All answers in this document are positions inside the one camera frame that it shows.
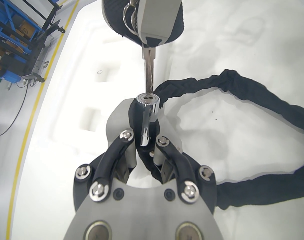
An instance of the white table surface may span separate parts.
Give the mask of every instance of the white table surface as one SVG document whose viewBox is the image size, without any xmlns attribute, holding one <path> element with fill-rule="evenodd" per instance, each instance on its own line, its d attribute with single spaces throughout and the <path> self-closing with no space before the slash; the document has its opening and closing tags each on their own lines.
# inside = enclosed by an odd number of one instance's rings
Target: white table surface
<svg viewBox="0 0 304 240">
<path fill-rule="evenodd" d="M 106 150 L 106 120 L 118 103 L 144 91 L 141 49 L 109 29 L 100 7 L 99 0 L 80 11 L 57 63 L 25 160 L 13 240 L 35 239 L 35 233 L 63 239 L 75 214 L 75 169 Z M 156 85 L 234 69 L 304 107 L 304 8 L 298 0 L 183 0 L 183 13 L 181 37 L 157 49 Z M 211 166 L 219 183 L 290 173 L 304 164 L 302 130 L 219 89 L 170 99 L 165 114 L 183 150 Z M 141 162 L 129 183 L 158 185 Z M 225 240 L 304 239 L 304 198 L 217 208 L 215 219 Z"/>
</svg>

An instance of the black fabric sleeve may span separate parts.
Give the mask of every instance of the black fabric sleeve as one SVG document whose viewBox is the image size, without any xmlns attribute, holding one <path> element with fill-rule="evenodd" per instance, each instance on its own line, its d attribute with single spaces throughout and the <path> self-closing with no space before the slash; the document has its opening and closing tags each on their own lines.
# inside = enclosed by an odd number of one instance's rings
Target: black fabric sleeve
<svg viewBox="0 0 304 240">
<path fill-rule="evenodd" d="M 154 93 L 160 97 L 160 107 L 163 107 L 169 98 L 212 87 L 229 91 L 241 100 L 250 100 L 274 111 L 304 130 L 304 108 L 288 104 L 262 84 L 240 76 L 235 70 L 226 69 L 220 75 L 201 80 L 168 80 L 159 85 Z M 304 197 L 304 166 L 294 174 L 269 174 L 237 183 L 226 182 L 218 185 L 217 190 L 217 205 L 221 209 L 229 206 L 267 205 Z"/>
</svg>

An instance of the blue storage bin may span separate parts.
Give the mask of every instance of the blue storage bin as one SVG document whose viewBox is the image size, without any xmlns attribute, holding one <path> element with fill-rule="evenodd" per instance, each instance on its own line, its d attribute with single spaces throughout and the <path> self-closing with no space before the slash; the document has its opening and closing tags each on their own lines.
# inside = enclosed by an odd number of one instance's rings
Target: blue storage bin
<svg viewBox="0 0 304 240">
<path fill-rule="evenodd" d="M 19 75 L 16 75 L 15 73 L 12 73 L 8 70 L 4 74 L 0 74 L 0 78 L 11 83 L 17 83 L 21 80 L 21 77 Z"/>
</svg>

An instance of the metal clip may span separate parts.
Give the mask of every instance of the metal clip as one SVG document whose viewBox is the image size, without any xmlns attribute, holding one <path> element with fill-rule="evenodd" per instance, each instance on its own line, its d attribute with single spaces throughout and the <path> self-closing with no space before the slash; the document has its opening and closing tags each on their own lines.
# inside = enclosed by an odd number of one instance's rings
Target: metal clip
<svg viewBox="0 0 304 240">
<path fill-rule="evenodd" d="M 129 0 L 129 3 L 124 7 L 123 9 L 123 22 L 125 24 L 125 26 L 127 27 L 127 29 L 134 35 L 138 36 L 137 34 L 137 8 L 136 6 L 138 5 L 138 0 Z M 131 15 L 131 25 L 132 25 L 132 28 L 130 28 L 126 22 L 126 13 L 127 13 L 127 10 L 130 8 L 130 7 L 134 7 L 134 12 L 132 13 Z"/>
</svg>

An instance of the key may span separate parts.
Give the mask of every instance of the key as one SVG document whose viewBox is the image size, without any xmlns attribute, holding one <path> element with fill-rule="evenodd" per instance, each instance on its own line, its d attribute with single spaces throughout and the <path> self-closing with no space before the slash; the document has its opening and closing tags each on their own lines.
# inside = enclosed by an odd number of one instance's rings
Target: key
<svg viewBox="0 0 304 240">
<path fill-rule="evenodd" d="M 145 92 L 153 93 L 153 61 L 155 59 L 155 47 L 142 46 L 145 69 Z"/>
</svg>

